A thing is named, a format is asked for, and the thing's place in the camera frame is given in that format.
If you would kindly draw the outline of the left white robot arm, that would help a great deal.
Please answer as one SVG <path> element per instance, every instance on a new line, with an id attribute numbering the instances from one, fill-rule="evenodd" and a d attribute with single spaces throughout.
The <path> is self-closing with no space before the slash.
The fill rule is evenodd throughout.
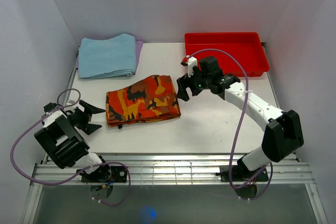
<path id="1" fill-rule="evenodd" d="M 83 110 L 76 106 L 53 112 L 57 105 L 47 104 L 44 110 L 50 116 L 43 120 L 43 127 L 34 137 L 59 168 L 88 166 L 87 170 L 81 172 L 84 178 L 92 182 L 106 182 L 111 177 L 111 168 L 103 164 L 101 156 L 89 151 L 89 145 L 79 133 L 83 131 L 90 135 L 100 129 L 100 124 L 90 123 L 91 118 L 105 110 L 83 100 L 79 101 L 79 105 Z"/>

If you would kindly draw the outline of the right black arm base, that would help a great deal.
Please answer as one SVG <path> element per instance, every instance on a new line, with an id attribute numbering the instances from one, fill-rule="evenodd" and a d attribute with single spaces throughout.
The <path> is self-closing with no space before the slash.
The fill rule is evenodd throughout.
<path id="1" fill-rule="evenodd" d="M 258 170 L 249 171 L 241 168 L 238 165 L 232 166 L 232 181 L 233 182 L 245 182 L 254 176 Z M 219 172 L 215 173 L 216 176 L 221 178 L 222 182 L 229 182 L 229 166 L 223 165 L 219 167 Z M 260 174 L 254 179 L 256 182 L 267 182 L 269 181 L 269 176 L 267 170 L 264 169 Z"/>

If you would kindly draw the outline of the orange camouflage trousers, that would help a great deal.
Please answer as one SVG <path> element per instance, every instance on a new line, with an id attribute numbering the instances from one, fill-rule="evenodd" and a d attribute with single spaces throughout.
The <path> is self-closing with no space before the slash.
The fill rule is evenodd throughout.
<path id="1" fill-rule="evenodd" d="M 123 89 L 106 93 L 106 118 L 110 127 L 151 123 L 181 116 L 170 76 L 151 75 Z"/>

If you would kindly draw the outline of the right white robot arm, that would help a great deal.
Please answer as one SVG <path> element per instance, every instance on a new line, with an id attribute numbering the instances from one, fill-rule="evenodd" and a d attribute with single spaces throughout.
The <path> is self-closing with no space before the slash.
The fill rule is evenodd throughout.
<path id="1" fill-rule="evenodd" d="M 233 167 L 240 179 L 250 180 L 261 167 L 280 162 L 304 144 L 297 112 L 286 112 L 249 92 L 247 83 L 233 74 L 223 73 L 215 57 L 197 60 L 186 56 L 181 64 L 187 68 L 187 73 L 177 80 L 179 99 L 190 99 L 187 89 L 193 96 L 209 90 L 241 109 L 242 114 L 248 115 L 263 130 L 261 145 L 240 158 Z"/>

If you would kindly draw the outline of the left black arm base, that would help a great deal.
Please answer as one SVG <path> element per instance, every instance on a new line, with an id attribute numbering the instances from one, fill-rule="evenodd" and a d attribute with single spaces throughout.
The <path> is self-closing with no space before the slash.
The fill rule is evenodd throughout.
<path id="1" fill-rule="evenodd" d="M 82 183 L 124 183 L 127 181 L 127 170 L 123 166 L 104 165 L 91 173 L 82 172 Z"/>

